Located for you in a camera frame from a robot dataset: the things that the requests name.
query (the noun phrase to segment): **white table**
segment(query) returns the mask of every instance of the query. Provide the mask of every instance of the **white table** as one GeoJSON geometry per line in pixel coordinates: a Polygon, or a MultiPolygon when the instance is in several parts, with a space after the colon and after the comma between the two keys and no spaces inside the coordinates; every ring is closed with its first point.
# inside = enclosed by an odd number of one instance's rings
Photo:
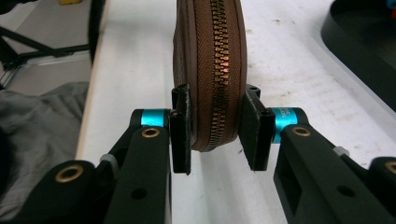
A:
{"type": "MultiPolygon", "coordinates": [[[[298,106],[352,159],[396,156],[396,115],[323,44],[331,0],[243,0],[247,83],[266,106],[298,106]]],[[[99,162],[136,108],[171,107],[176,0],[109,0],[92,72],[78,159],[99,162]]],[[[173,175],[174,223],[286,223],[268,171],[253,173],[238,140],[192,153],[190,176],[173,175]]]]}

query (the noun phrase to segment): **gray fabric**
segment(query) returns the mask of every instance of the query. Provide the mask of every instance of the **gray fabric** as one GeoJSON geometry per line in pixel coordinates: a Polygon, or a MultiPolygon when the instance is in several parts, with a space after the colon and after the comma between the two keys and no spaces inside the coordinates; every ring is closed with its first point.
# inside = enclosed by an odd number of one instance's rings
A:
{"type": "Polygon", "coordinates": [[[67,83],[41,96],[0,91],[0,127],[14,161],[0,220],[14,217],[33,187],[55,165],[73,160],[88,83],[67,83]]]}

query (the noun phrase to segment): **black tray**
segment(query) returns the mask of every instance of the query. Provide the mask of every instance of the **black tray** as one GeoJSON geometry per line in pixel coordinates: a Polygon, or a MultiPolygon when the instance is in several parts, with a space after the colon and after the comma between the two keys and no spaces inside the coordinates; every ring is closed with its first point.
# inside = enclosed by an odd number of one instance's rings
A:
{"type": "Polygon", "coordinates": [[[396,20],[385,0],[336,0],[323,24],[324,43],[396,111],[396,20]]]}

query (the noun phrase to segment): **zipper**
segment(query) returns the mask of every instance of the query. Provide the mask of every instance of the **zipper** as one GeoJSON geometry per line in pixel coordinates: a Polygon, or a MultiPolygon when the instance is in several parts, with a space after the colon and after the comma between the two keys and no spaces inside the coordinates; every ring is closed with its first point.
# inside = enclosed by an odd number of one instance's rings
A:
{"type": "Polygon", "coordinates": [[[230,51],[224,0],[211,0],[211,10],[215,57],[212,82],[212,123],[207,150],[214,149],[220,144],[230,102],[230,51]]]}

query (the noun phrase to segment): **brown leather pouch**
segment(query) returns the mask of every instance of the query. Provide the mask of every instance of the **brown leather pouch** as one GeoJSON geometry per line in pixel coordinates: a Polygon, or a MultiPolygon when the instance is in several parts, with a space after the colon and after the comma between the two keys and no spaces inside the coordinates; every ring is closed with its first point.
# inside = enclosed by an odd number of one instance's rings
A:
{"type": "Polygon", "coordinates": [[[192,149],[210,151],[235,139],[246,77],[239,0],[177,0],[174,81],[191,87],[192,149]]]}

